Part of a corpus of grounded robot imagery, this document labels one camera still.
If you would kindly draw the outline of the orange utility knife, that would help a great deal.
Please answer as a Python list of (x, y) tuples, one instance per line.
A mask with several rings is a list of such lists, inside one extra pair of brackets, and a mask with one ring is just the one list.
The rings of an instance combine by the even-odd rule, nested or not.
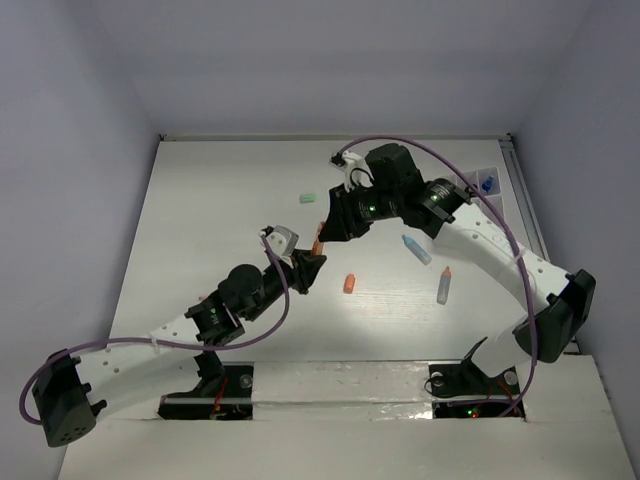
[(320, 256), (323, 254), (324, 243), (320, 241), (320, 234), (324, 228), (324, 224), (324, 221), (320, 222), (316, 229), (314, 242), (311, 248), (311, 254), (313, 256)]

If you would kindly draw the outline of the blue cap glue pen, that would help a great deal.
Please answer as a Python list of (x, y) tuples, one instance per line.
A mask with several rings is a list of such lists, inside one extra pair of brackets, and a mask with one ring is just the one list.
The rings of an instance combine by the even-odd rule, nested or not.
[(481, 185), (482, 190), (486, 194), (489, 194), (493, 188), (494, 182), (495, 182), (495, 177), (493, 175), (489, 175)]

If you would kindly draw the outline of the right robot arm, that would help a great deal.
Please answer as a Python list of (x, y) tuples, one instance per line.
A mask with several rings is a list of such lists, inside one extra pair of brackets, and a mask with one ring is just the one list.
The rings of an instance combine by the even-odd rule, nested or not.
[(399, 218), (435, 245), (464, 254), (526, 311), (514, 326), (476, 343), (459, 363), (432, 367), (434, 395), (483, 395), (517, 365), (551, 364), (586, 322), (596, 287), (590, 273), (569, 273), (519, 244), (497, 213), (480, 208), (472, 188), (423, 179), (405, 146), (383, 144), (364, 157), (342, 150), (330, 162), (344, 180), (329, 192), (320, 241), (351, 241), (376, 221)]

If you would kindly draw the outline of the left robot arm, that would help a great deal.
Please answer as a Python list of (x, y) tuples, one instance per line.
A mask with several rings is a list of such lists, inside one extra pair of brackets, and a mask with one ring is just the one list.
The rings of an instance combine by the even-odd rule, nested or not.
[(292, 291), (307, 294), (326, 260), (296, 249), (290, 261), (274, 259), (265, 269), (238, 265), (203, 300), (143, 337), (89, 342), (50, 355), (21, 394), (33, 398), (48, 446), (66, 446), (107, 416), (162, 394), (183, 360), (194, 361), (186, 375), (192, 395), (214, 393), (224, 377), (217, 354), (244, 347), (242, 323), (277, 300), (288, 302)]

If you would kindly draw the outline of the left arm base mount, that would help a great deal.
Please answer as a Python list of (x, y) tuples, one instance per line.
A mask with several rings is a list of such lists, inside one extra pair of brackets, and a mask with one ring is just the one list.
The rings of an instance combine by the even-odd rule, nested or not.
[(214, 353), (195, 360), (199, 382), (190, 391), (164, 395), (157, 415), (163, 420), (252, 420), (254, 364), (224, 364)]

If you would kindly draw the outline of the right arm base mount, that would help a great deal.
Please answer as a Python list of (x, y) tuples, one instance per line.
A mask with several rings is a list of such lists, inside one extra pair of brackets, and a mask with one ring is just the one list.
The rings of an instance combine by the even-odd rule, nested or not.
[(524, 418), (520, 385), (514, 367), (490, 378), (471, 362), (474, 346), (453, 363), (432, 363), (423, 389), (431, 395), (435, 419)]

